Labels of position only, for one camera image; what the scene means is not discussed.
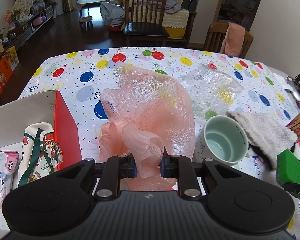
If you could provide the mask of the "pink towel on chair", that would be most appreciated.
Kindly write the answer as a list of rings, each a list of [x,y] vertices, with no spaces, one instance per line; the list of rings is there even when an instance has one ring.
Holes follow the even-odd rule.
[[[220,49],[221,54],[237,57],[243,46],[245,29],[236,23],[229,23]]]

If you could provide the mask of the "white fluffy black cloth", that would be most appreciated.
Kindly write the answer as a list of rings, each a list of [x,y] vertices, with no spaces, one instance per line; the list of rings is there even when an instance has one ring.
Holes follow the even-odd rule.
[[[277,167],[277,156],[297,141],[297,135],[288,127],[263,113],[228,111],[227,116],[237,121],[245,130],[250,144],[260,149],[259,156],[270,170]]]

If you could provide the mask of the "pale green ceramic mug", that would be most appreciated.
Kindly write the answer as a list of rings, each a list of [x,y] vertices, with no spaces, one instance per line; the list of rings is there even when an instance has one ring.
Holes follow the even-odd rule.
[[[206,158],[229,166],[239,163],[247,154],[248,137],[234,119],[217,115],[211,117],[200,130],[194,148],[194,160],[201,163]]]

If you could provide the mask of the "clear bubble wrap sheet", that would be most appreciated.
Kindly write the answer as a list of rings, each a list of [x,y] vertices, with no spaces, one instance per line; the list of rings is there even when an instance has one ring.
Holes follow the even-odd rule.
[[[182,75],[178,81],[190,97],[194,116],[204,120],[224,115],[244,90],[230,75],[204,64]]]

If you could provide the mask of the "grey bag on floor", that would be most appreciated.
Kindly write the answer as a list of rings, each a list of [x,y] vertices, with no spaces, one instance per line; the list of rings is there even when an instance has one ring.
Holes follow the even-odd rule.
[[[125,22],[125,11],[110,2],[102,2],[100,5],[100,13],[105,26],[121,27]]]

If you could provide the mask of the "tv console cabinet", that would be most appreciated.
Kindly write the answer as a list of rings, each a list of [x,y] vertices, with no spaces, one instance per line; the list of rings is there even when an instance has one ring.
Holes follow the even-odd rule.
[[[49,20],[53,19],[53,16],[53,5],[48,5],[45,9],[37,11],[29,20],[26,20],[21,23],[19,27],[8,32],[8,42],[4,45],[4,51],[12,46],[18,50],[18,48],[23,46],[36,31],[49,22]]]

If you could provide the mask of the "sofa with cream throw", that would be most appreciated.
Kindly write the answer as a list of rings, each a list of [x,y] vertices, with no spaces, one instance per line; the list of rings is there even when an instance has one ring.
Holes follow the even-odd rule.
[[[191,24],[197,0],[166,0],[162,26],[169,33],[170,39],[188,38],[187,26]]]

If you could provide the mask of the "orange gift box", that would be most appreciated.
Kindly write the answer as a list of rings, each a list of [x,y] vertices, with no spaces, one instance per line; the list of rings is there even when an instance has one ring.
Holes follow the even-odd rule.
[[[7,81],[10,79],[12,73],[13,70],[9,64],[8,58],[3,56],[0,59],[0,94],[2,93],[2,90],[6,86]]]

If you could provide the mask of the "red white cardboard box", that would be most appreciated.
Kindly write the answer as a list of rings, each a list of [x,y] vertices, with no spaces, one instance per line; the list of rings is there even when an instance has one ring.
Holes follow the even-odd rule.
[[[19,185],[81,161],[77,125],[57,90],[0,107],[0,239],[8,232],[2,202]]]

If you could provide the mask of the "balloon print tablecloth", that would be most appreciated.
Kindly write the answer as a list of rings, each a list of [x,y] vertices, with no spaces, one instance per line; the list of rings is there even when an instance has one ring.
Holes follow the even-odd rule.
[[[187,91],[196,132],[226,111],[263,113],[288,124],[298,110],[271,68],[255,61],[207,51],[163,47],[85,50],[45,60],[21,96],[58,90],[79,129],[84,157],[100,157],[102,125],[108,121],[101,93],[141,68],[132,81],[143,100],[166,99],[177,105],[176,84]]]

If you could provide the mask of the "wooden chair black seat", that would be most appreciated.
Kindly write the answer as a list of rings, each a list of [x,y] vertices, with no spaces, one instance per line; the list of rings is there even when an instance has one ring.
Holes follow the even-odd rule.
[[[162,26],[166,0],[125,0],[126,45],[141,41],[166,46],[169,38],[167,30]]]

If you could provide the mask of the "panda wet wipes pack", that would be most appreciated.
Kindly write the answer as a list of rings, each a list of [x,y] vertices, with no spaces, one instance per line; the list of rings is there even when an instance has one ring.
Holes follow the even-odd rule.
[[[5,197],[10,193],[13,174],[18,164],[19,153],[0,150],[0,209]]]

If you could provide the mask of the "pink mesh bath sponge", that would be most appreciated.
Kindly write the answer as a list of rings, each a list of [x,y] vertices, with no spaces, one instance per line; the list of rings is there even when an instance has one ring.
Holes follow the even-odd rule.
[[[185,88],[173,77],[121,63],[118,87],[105,89],[101,103],[108,117],[102,125],[100,159],[131,153],[137,176],[132,191],[166,191],[176,180],[162,178],[160,162],[169,155],[193,157],[194,114]]]

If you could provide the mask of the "christmas print cloth bag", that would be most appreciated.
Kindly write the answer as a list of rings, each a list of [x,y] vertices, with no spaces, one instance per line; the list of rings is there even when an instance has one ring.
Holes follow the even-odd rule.
[[[62,150],[48,122],[25,128],[22,156],[18,167],[18,186],[23,186],[57,171],[63,162]]]

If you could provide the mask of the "wooden chair with towel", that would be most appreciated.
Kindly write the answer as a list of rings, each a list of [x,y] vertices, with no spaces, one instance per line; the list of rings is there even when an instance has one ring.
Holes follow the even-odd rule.
[[[209,26],[203,50],[245,58],[254,37],[235,23],[214,22]]]

